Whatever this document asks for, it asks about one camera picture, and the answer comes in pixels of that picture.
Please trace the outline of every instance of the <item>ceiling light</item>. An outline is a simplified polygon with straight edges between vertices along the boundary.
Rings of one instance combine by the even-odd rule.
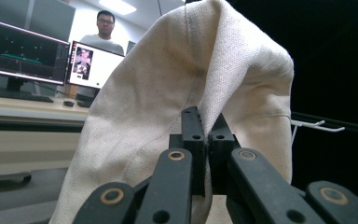
[[[121,15],[127,15],[136,11],[135,7],[120,0],[101,0],[100,4]]]

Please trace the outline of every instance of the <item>keyboard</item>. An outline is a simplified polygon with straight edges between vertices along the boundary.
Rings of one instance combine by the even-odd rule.
[[[16,99],[16,100],[27,100],[27,101],[54,103],[54,101],[51,100],[47,96],[32,95],[30,92],[25,92],[25,91],[7,91],[7,90],[4,90],[4,89],[0,89],[0,97],[1,98]]]
[[[90,108],[92,101],[77,101],[77,105],[80,107]]]

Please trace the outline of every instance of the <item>monitor screen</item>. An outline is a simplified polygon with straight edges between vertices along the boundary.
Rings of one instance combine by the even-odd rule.
[[[0,75],[63,85],[70,43],[0,22]]]
[[[124,56],[73,41],[66,83],[100,89]]]

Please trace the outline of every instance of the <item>black hair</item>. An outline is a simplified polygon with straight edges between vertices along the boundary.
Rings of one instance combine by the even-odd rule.
[[[116,22],[115,16],[110,11],[106,11],[106,10],[99,11],[97,15],[97,20],[100,18],[101,15],[111,16],[113,18],[113,23]]]

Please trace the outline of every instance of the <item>wall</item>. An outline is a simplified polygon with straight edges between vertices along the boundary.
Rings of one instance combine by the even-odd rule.
[[[294,60],[292,119],[321,121],[297,112],[322,117],[325,127],[346,128],[298,130],[292,184],[305,189],[325,180],[358,196],[358,1],[243,0],[236,5]]]
[[[76,8],[69,41],[80,40],[84,35],[98,34],[96,24],[97,13],[101,9],[81,0],[70,0],[69,5]],[[146,30],[122,20],[119,16],[115,15],[115,17],[116,24],[112,33],[112,38],[121,45],[124,52],[126,52],[129,41],[137,43],[145,34]]]
[[[74,15],[75,9],[61,0],[0,0],[1,22],[64,41]]]

